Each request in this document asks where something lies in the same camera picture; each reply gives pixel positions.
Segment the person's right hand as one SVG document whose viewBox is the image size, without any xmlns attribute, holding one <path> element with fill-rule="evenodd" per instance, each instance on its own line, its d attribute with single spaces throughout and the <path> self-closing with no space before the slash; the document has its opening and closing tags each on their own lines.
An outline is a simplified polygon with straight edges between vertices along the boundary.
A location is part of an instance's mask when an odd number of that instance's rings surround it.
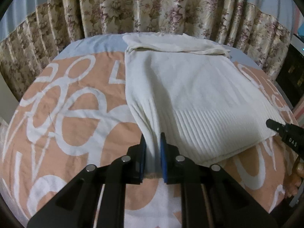
<svg viewBox="0 0 304 228">
<path fill-rule="evenodd" d="M 293 165 L 292 173 L 287 177 L 284 183 L 285 194 L 284 198 L 295 196 L 303 179 L 303 161 L 298 157 Z"/>
</svg>

